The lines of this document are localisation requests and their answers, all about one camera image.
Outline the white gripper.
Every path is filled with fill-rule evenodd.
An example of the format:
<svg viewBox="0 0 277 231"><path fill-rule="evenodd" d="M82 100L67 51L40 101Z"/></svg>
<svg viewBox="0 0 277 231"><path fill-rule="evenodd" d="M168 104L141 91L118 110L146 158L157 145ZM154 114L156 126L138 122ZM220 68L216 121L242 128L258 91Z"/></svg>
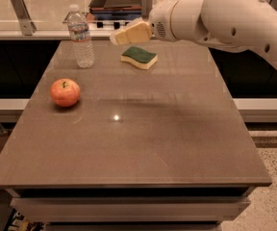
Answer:
<svg viewBox="0 0 277 231"><path fill-rule="evenodd" d="M128 24L110 35L114 45L147 42L153 34L157 39L177 41L183 37L183 23L185 22L183 0L159 0L149 14L149 23L139 21Z"/></svg>

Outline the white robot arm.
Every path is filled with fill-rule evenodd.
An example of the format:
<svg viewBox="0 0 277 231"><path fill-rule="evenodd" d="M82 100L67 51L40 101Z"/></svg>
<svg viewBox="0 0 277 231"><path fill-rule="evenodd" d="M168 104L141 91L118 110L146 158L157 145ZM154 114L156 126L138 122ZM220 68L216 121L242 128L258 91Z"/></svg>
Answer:
<svg viewBox="0 0 277 231"><path fill-rule="evenodd" d="M277 11L265 0L158 0L147 20L135 19L110 35L115 45L151 38L250 50L277 70Z"/></svg>

